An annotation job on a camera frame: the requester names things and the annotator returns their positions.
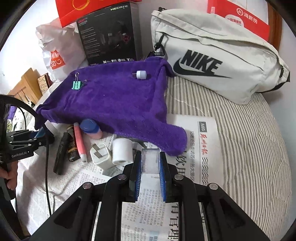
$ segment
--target pink pen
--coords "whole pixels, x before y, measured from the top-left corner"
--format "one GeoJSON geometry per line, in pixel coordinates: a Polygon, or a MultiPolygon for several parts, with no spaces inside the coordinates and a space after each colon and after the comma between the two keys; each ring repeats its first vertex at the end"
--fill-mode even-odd
{"type": "Polygon", "coordinates": [[[78,149],[78,153],[80,155],[80,158],[83,162],[87,162],[86,150],[85,150],[85,146],[83,144],[81,130],[80,130],[79,124],[77,122],[74,123],[74,132],[75,132],[75,139],[76,139],[77,149],[78,149]]]}

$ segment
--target finger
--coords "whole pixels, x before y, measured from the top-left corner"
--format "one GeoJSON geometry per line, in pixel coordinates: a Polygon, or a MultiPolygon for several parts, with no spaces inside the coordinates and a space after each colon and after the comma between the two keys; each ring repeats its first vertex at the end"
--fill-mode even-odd
{"type": "Polygon", "coordinates": [[[11,170],[7,175],[7,179],[12,179],[17,177],[17,167],[18,167],[17,161],[11,163],[11,170]]]}
{"type": "Polygon", "coordinates": [[[5,171],[3,168],[0,167],[0,177],[3,177],[5,179],[7,179],[7,171],[5,171]]]}
{"type": "Polygon", "coordinates": [[[15,190],[17,187],[17,178],[10,179],[7,183],[7,188],[15,190]]]}

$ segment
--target nike logo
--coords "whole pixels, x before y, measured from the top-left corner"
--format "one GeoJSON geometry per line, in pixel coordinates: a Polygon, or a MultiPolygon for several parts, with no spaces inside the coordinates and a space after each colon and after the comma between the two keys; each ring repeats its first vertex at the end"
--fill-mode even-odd
{"type": "Polygon", "coordinates": [[[209,57],[207,55],[204,55],[202,53],[197,53],[197,52],[192,52],[191,50],[188,50],[183,59],[181,60],[181,64],[185,64],[191,68],[195,68],[200,71],[194,71],[194,70],[188,70],[184,69],[180,66],[180,59],[174,64],[174,71],[177,74],[180,75],[198,75],[198,76],[207,76],[207,77],[221,77],[221,78],[230,78],[227,76],[222,76],[222,75],[216,75],[212,70],[218,69],[219,66],[223,62],[219,61],[215,58],[209,57]]]}

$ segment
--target striped fabric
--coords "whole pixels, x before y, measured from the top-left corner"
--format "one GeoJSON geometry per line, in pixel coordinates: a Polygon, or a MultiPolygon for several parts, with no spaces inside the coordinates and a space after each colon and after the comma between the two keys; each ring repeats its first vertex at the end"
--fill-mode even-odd
{"type": "Polygon", "coordinates": [[[279,240],[291,202],[291,170],[283,138],[259,93],[234,104],[180,77],[169,78],[168,113],[216,119],[223,157],[223,189],[271,240],[279,240]]]}

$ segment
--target nike swoosh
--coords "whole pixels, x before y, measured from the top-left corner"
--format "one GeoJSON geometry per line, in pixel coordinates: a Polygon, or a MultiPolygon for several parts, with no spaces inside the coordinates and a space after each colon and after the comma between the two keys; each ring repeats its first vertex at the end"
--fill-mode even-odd
{"type": "Polygon", "coordinates": [[[216,75],[216,74],[209,74],[209,73],[204,73],[204,72],[198,72],[198,71],[194,71],[194,70],[187,70],[187,69],[183,69],[181,66],[180,66],[180,59],[178,59],[178,61],[175,63],[174,65],[174,71],[177,73],[177,74],[180,74],[180,75],[199,75],[199,76],[208,76],[208,77],[222,77],[222,78],[229,78],[229,79],[232,79],[231,77],[227,77],[227,76],[222,76],[222,75],[216,75]]]}

